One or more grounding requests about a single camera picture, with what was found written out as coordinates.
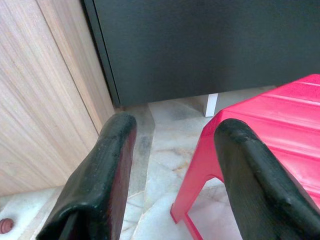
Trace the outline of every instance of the red plastic stool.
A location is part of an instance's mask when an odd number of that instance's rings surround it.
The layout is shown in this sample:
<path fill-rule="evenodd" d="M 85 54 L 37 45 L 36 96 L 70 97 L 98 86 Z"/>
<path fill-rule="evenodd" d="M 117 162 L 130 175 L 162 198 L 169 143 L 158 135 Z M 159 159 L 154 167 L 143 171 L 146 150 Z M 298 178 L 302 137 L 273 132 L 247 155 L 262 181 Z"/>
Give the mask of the red plastic stool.
<path fill-rule="evenodd" d="M 200 233 L 188 216 L 206 181 L 224 181 L 214 132 L 225 119 L 247 123 L 320 207 L 320 75 L 313 74 L 221 110 L 202 130 L 192 161 L 171 208 L 195 240 Z"/>

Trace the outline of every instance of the dark gray panel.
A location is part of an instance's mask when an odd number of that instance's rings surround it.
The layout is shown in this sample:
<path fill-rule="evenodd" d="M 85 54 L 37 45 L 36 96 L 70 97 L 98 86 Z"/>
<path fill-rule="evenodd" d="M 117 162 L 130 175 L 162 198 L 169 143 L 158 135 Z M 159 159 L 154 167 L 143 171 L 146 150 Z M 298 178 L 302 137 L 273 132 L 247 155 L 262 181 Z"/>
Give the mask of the dark gray panel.
<path fill-rule="evenodd" d="M 94 0 L 120 104 L 320 71 L 319 0 Z"/>

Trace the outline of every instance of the floor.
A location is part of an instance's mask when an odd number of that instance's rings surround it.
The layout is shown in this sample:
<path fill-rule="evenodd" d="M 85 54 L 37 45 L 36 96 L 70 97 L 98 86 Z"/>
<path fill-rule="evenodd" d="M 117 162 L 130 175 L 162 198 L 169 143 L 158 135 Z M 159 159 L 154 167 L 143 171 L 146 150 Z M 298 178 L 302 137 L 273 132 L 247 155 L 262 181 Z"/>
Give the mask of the floor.
<path fill-rule="evenodd" d="M 219 93 L 215 113 L 265 92 L 260 87 Z M 138 123 L 121 240 L 192 240 L 185 225 L 170 216 L 202 128 L 203 97 L 153 102 L 124 109 Z M 11 218 L 1 240 L 35 239 L 62 187 L 0 197 L 0 219 Z M 189 212 L 204 240 L 241 240 L 224 185 L 208 181 Z"/>

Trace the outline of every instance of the marble floor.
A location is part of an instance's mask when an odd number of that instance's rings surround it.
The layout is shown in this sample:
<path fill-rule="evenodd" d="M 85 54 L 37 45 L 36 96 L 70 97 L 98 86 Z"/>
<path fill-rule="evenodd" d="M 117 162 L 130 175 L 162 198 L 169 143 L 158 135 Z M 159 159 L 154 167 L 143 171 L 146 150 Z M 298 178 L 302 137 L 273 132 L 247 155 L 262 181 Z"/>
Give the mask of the marble floor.
<path fill-rule="evenodd" d="M 219 110 L 273 88 L 219 93 Z M 137 119 L 128 199 L 121 240 L 192 240 L 186 226 L 175 224 L 170 207 L 196 147 L 202 128 L 203 97 L 189 97 L 125 108 Z M 14 228 L 0 240 L 35 239 L 62 187 L 0 197 L 0 219 Z M 208 181 L 189 212 L 204 240 L 241 240 L 224 185 Z"/>

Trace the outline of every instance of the cabinet door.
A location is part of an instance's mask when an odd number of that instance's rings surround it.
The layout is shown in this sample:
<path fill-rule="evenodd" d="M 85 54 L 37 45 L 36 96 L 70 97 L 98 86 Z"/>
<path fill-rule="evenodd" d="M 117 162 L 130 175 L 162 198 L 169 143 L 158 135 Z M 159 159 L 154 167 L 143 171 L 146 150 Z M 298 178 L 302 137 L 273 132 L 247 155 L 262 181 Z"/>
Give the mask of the cabinet door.
<path fill-rule="evenodd" d="M 36 0 L 0 13 L 0 195 L 64 185 L 97 130 Z"/>
<path fill-rule="evenodd" d="M 93 2 L 121 105 L 319 72 L 319 0 Z"/>

